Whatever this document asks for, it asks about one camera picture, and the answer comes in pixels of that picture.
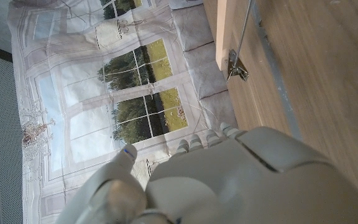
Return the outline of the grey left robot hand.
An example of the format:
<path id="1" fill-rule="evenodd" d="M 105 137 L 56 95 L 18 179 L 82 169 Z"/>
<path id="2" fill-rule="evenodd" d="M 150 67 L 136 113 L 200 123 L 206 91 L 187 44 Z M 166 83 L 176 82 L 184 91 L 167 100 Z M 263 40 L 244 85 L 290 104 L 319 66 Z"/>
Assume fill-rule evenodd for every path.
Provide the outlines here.
<path id="1" fill-rule="evenodd" d="M 97 170 L 58 223 L 358 223 L 358 189 L 320 152 L 268 127 L 181 140 L 145 187 L 128 144 Z"/>

